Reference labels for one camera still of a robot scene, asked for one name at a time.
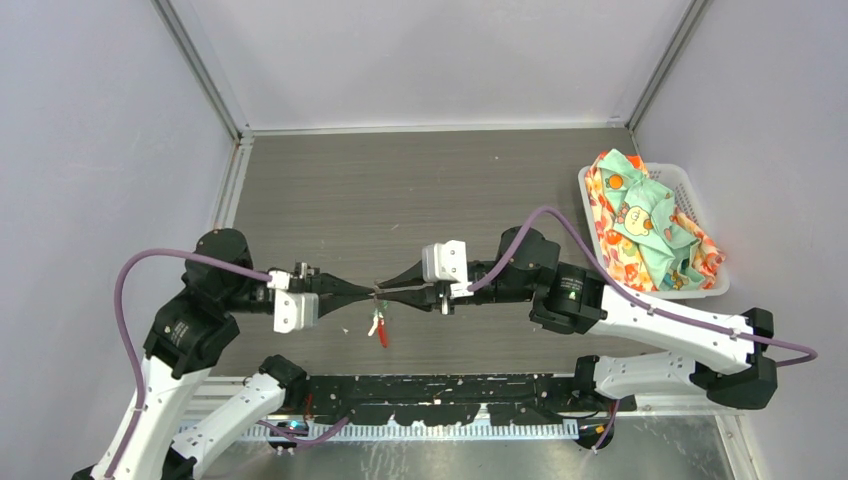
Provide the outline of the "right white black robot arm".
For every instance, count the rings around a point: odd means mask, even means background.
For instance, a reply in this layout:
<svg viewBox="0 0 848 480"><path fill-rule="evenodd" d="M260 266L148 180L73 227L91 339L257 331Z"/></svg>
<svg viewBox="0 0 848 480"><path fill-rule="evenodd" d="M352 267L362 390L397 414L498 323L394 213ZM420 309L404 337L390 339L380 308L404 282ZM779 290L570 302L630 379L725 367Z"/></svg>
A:
<svg viewBox="0 0 848 480"><path fill-rule="evenodd" d="M503 232L496 258L469 261L465 245L428 245L421 260L377 285L380 298L444 315L460 305L528 302L529 319L564 335L610 336L656 348L616 358L587 355L574 368L571 397L584 410L631 395L702 394L760 410L775 394L777 365L766 357L773 316L705 312L639 293L600 273L560 261L559 244L535 229Z"/></svg>

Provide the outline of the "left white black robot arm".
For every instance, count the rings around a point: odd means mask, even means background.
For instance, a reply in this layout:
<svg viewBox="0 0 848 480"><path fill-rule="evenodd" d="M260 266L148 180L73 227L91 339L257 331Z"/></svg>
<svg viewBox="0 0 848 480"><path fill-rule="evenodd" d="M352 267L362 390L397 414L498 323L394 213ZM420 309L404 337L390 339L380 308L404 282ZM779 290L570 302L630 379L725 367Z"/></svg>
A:
<svg viewBox="0 0 848 480"><path fill-rule="evenodd" d="M187 431L180 424L224 349L239 335L240 313L268 314L278 333L311 327L321 316L368 300L372 290L305 264L257 271L245 236L232 228L204 234L185 263L182 290L156 313L136 391L106 452L81 479L199 479L250 428L280 411L298 412L306 372L281 355L266 358L247 384Z"/></svg>

